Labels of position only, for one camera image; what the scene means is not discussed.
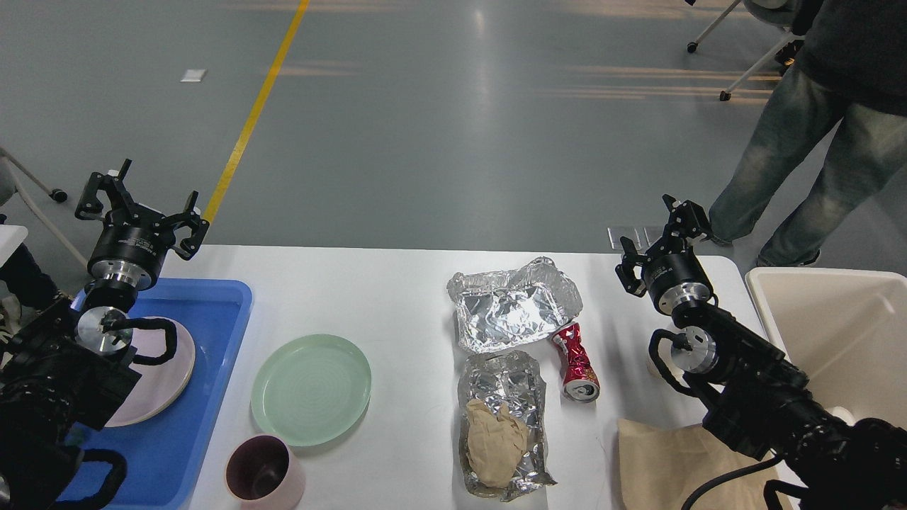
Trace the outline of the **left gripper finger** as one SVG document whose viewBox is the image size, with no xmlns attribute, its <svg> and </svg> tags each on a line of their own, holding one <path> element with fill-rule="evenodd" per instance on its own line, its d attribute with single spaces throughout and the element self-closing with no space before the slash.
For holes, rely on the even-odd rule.
<svg viewBox="0 0 907 510">
<path fill-rule="evenodd" d="M 124 159 L 122 167 L 107 174 L 93 172 L 82 190 L 74 216 L 78 220 L 97 222 L 132 222 L 135 220 L 135 203 L 124 185 L 132 166 L 132 159 Z"/>
<path fill-rule="evenodd" d="M 200 251 L 210 228 L 210 223 L 198 212 L 197 200 L 198 191 L 191 191 L 182 212 L 162 218 L 162 241 L 166 249 L 171 249 L 185 261 L 194 258 Z M 177 232 L 182 228 L 188 228 L 190 234 L 178 241 Z"/>
</svg>

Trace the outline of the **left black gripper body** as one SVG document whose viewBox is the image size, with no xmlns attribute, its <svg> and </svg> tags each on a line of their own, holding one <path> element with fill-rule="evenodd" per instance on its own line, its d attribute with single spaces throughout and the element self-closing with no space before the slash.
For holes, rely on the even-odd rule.
<svg viewBox="0 0 907 510">
<path fill-rule="evenodd" d="M 142 222 L 138 213 L 107 212 L 88 261 L 91 277 L 125 282 L 139 291 L 156 285 L 176 235 L 171 229 L 159 232 L 154 224 Z"/>
</svg>

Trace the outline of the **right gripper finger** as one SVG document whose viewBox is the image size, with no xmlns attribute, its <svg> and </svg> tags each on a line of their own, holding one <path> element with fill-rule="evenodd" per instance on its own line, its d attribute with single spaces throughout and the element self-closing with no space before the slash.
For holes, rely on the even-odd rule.
<svg viewBox="0 0 907 510">
<path fill-rule="evenodd" d="M 636 297 L 643 297 L 647 293 L 647 286 L 637 276 L 636 268 L 642 268 L 648 261 L 648 256 L 645 253 L 639 253 L 635 243 L 628 237 L 619 238 L 619 242 L 621 242 L 623 254 L 621 255 L 621 263 L 615 267 L 616 275 L 626 293 Z"/>
<path fill-rule="evenodd" d="M 668 194 L 663 194 L 662 200 L 668 208 L 662 241 L 668 245 L 696 245 L 712 241 L 714 233 L 703 207 L 694 201 L 680 201 Z"/>
</svg>

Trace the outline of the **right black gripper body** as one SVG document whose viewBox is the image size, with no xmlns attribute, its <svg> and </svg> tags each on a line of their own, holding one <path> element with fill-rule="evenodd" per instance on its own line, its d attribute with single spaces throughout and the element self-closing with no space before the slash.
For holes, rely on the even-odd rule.
<svg viewBox="0 0 907 510">
<path fill-rule="evenodd" d="M 714 296 L 713 286 L 692 246 L 661 246 L 654 254 L 635 253 L 633 268 L 637 267 L 641 277 L 633 278 L 633 295 L 648 295 L 655 310 L 663 315 L 670 316 L 683 303 L 706 302 Z"/>
</svg>

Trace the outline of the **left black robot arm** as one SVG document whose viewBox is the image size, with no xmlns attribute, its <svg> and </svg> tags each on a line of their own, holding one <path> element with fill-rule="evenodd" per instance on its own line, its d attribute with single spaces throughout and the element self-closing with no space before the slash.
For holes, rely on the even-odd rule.
<svg viewBox="0 0 907 510">
<path fill-rule="evenodd" d="M 11 355 L 2 368 L 4 509 L 107 506 L 126 478 L 126 459 L 66 436 L 75 424 L 103 429 L 139 382 L 135 367 L 162 365 L 177 352 L 175 323 L 128 312 L 159 280 L 168 251 L 183 259 L 198 252 L 208 222 L 198 191 L 172 215 L 133 200 L 124 184 L 131 164 L 91 174 L 75 208 L 79 220 L 103 223 L 81 306 L 56 301 L 2 348 Z"/>
</svg>

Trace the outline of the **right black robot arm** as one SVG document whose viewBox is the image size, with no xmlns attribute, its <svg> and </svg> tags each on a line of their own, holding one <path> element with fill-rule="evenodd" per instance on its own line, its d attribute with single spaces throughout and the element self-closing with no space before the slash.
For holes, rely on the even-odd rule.
<svg viewBox="0 0 907 510">
<path fill-rule="evenodd" d="M 684 500 L 780 463 L 802 481 L 765 482 L 768 509 L 781 496 L 803 509 L 884 509 L 905 506 L 905 431 L 881 419 L 853 425 L 814 400 L 808 377 L 784 352 L 717 305 L 694 245 L 713 238 L 705 210 L 690 200 L 662 197 L 670 216 L 645 252 L 622 237 L 615 271 L 626 293 L 649 295 L 676 331 L 656 329 L 648 355 L 661 378 L 706 407 L 702 426 L 732 451 L 755 459 L 751 467 L 719 475 Z"/>
</svg>

